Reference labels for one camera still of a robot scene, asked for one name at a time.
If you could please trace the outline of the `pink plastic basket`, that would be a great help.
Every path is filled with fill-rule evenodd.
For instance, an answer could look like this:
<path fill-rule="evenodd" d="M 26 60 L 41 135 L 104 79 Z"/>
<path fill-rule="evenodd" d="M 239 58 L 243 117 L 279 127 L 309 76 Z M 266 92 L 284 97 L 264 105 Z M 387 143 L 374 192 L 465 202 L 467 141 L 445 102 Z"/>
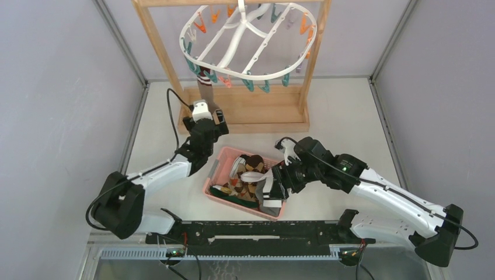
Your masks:
<path fill-rule="evenodd" d="M 220 197 L 216 197 L 212 194 L 210 194 L 210 187 L 213 185 L 224 185 L 227 183 L 230 179 L 230 173 L 231 173 L 231 168 L 234 164 L 234 161 L 238 156 L 241 155 L 248 155 L 248 156 L 253 156 L 255 155 L 252 152 L 248 152 L 245 150 L 233 148 L 231 146 L 224 146 L 219 150 L 217 158 L 214 160 L 214 163 L 212 165 L 212 168 L 207 176 L 207 179 L 203 185 L 203 193 L 204 195 L 212 201 L 215 201 L 217 203 L 226 205 L 228 207 L 237 209 L 242 212 L 249 213 L 254 216 L 258 216 L 260 218 L 264 218 L 270 221 L 278 221 L 279 219 L 282 218 L 286 203 L 282 203 L 282 207 L 280 208 L 279 214 L 277 216 L 273 215 L 268 215 L 266 213 L 263 213 L 260 210 L 257 209 L 251 209 L 247 208 L 244 206 L 241 206 L 239 204 L 224 200 Z"/>

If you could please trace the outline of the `white grey sock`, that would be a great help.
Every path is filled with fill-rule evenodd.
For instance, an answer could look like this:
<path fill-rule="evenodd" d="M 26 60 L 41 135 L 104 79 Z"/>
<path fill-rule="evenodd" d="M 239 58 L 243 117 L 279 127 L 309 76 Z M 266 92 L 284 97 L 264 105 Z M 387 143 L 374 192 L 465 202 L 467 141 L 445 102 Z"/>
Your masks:
<path fill-rule="evenodd" d="M 264 190 L 270 191 L 273 186 L 274 176 L 271 170 L 262 174 L 256 171 L 247 171 L 240 176 L 243 183 L 256 184 L 255 196 L 259 202 L 260 211 L 271 215 L 278 216 L 282 208 L 282 200 L 268 199 L 265 202 Z"/>

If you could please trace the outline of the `taupe striped cuff sock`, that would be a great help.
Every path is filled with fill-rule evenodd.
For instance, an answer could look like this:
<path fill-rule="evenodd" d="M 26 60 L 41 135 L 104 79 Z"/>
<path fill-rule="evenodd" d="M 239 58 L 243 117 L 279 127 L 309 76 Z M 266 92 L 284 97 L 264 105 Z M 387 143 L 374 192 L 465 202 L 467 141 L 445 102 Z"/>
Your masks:
<path fill-rule="evenodd" d="M 210 75 L 210 69 L 201 66 L 200 73 L 197 74 L 197 84 L 201 98 L 206 101 L 209 112 L 213 114 L 219 109 L 219 106 L 214 101 L 214 91 Z"/>

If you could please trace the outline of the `dark green sock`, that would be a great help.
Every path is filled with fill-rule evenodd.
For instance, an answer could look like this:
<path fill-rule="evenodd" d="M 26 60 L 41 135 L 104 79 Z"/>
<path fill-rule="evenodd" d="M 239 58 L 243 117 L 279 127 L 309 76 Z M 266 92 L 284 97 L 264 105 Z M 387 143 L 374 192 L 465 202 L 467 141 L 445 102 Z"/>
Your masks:
<path fill-rule="evenodd" d="M 240 199 L 237 197 L 237 193 L 232 191 L 230 188 L 222 186 L 222 185 L 212 185 L 209 187 L 210 194 L 226 200 L 228 202 L 232 202 L 234 204 L 240 205 L 249 209 L 257 209 L 259 207 L 259 203 L 255 201 L 247 201 L 245 199 Z"/>

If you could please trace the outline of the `dark brown argyle sock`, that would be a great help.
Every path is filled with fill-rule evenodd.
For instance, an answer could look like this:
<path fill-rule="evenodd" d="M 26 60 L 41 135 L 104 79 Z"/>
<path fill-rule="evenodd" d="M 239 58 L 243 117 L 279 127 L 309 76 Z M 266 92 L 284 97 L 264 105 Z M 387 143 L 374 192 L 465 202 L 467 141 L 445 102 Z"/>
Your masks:
<path fill-rule="evenodd" d="M 256 184 L 243 183 L 240 176 L 246 172 L 266 173 L 267 167 L 260 155 L 240 155 L 231 168 L 229 174 L 229 188 L 237 193 L 237 197 L 247 201 L 257 201 L 255 196 Z"/>

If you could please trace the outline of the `white round clip hanger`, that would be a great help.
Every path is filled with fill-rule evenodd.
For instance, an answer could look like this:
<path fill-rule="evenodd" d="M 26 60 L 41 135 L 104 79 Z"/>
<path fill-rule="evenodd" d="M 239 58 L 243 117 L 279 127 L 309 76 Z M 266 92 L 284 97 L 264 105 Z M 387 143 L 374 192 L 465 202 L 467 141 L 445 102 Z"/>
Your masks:
<path fill-rule="evenodd" d="M 293 2 L 203 5 L 187 21 L 179 45 L 189 70 L 203 84 L 270 93 L 272 82 L 287 87 L 302 72 L 319 26 L 314 15 Z"/>

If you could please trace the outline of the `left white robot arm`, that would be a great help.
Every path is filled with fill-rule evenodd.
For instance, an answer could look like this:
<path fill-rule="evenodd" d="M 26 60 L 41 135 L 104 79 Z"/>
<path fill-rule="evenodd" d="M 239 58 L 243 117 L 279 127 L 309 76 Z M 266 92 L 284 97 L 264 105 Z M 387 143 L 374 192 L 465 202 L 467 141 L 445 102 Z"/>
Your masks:
<path fill-rule="evenodd" d="M 119 239 L 135 233 L 157 233 L 168 243 L 178 242 L 183 234 L 179 218 L 167 209 L 145 212 L 145 201 L 168 184 L 198 172 L 213 154 L 214 144 L 228 134 L 222 110 L 195 111 L 183 118 L 190 135 L 175 150 L 173 157 L 150 169 L 131 175 L 115 171 L 108 175 L 100 194 L 86 210 L 87 223 L 94 229 L 110 231 Z"/>

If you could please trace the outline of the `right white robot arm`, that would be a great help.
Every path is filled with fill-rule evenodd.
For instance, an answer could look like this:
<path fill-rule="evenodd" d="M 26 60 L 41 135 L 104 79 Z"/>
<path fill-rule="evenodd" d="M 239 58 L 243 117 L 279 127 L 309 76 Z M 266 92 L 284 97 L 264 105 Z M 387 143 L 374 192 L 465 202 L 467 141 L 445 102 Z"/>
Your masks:
<path fill-rule="evenodd" d="M 428 202 L 384 179 L 362 160 L 334 155 L 316 139 L 281 138 L 276 148 L 284 160 L 269 171 L 264 189 L 268 207 L 281 205 L 308 183 L 321 182 L 332 190 L 369 200 L 392 213 L 378 218 L 347 209 L 333 235 L 343 243 L 370 241 L 395 243 L 412 249 L 424 261 L 447 267 L 462 229 L 463 210 L 457 205 Z"/>

